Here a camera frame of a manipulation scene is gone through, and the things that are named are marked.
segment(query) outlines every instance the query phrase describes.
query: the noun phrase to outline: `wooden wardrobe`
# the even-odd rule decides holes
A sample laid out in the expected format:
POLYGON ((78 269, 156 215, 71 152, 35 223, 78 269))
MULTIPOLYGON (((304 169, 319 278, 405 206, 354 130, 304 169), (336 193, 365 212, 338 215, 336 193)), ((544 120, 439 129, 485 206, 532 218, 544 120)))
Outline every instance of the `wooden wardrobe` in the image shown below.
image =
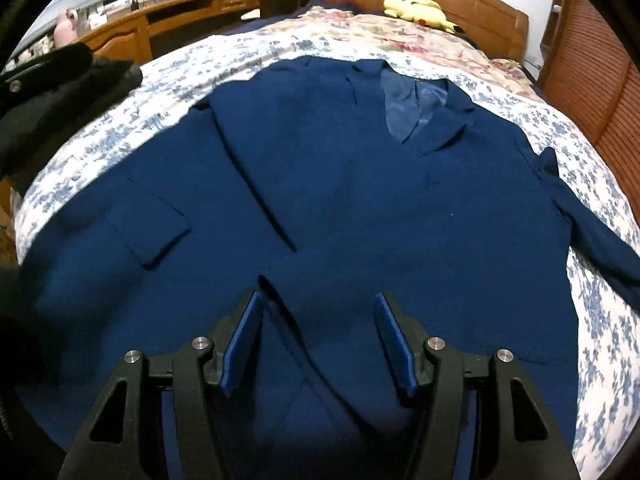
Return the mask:
POLYGON ((640 75, 588 0, 564 0, 539 84, 595 147, 640 219, 640 75))

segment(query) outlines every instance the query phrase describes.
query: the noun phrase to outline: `bed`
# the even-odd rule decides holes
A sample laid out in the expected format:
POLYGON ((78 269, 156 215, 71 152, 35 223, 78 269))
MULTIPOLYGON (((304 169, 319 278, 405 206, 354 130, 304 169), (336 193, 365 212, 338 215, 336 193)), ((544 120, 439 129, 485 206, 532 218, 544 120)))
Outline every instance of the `bed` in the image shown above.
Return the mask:
MULTIPOLYGON (((520 126, 537 152, 554 147, 561 176, 580 200, 640 251, 640 230, 609 168, 512 61, 524 54, 524 13, 499 0, 437 0, 482 49, 476 50, 463 39, 369 14, 382 9, 382 0, 349 0, 360 13, 331 4, 339 0, 325 1, 296 18, 246 34, 211 36, 143 66, 142 86, 62 146, 24 196, 15 212, 18 259, 24 260, 43 225, 71 197, 177 123, 214 86, 309 55, 385 59, 399 73, 452 80, 476 104, 520 126)), ((609 465, 640 415, 640 328, 638 315, 574 250, 567 274, 579 320, 573 454, 581 477, 591 480, 609 465)))

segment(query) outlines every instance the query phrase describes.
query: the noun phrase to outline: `stuffed animal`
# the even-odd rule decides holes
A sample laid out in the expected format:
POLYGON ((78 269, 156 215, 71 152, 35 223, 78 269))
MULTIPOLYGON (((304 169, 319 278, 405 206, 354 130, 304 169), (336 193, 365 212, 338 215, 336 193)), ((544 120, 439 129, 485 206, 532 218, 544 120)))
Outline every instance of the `stuffed animal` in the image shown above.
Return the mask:
POLYGON ((464 32, 447 17, 433 0, 385 0, 385 14, 392 18, 401 18, 427 27, 439 28, 445 32, 464 32))

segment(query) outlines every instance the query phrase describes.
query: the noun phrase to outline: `metal screw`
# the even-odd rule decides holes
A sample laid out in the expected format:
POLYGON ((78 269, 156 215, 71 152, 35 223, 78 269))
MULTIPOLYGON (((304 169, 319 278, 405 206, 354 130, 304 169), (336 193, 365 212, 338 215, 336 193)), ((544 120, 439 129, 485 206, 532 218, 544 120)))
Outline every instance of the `metal screw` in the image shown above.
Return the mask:
POLYGON ((498 350, 497 355, 498 355, 498 359, 500 359, 500 361, 503 361, 505 363, 510 363, 511 361, 513 361, 513 354, 505 348, 498 350))
POLYGON ((442 350, 445 347, 444 339, 439 337, 430 337, 427 339, 427 345, 434 350, 442 350))
POLYGON ((142 354, 138 350, 129 350, 126 354, 124 354, 124 360, 129 364, 135 363, 141 357, 142 354))
POLYGON ((193 346, 196 350, 202 350, 209 346, 209 339, 201 335, 197 337, 193 341, 191 341, 191 346, 193 346))

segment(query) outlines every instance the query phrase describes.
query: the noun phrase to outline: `jacket sleeve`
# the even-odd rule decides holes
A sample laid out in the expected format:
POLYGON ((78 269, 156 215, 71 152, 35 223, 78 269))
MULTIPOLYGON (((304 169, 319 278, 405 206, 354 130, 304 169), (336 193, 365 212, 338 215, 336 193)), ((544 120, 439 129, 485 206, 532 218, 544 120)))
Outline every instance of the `jacket sleeve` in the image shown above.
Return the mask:
POLYGON ((633 309, 640 310, 640 257, 588 209, 559 176, 556 152, 540 154, 540 178, 571 224, 571 245, 588 256, 601 275, 633 309))

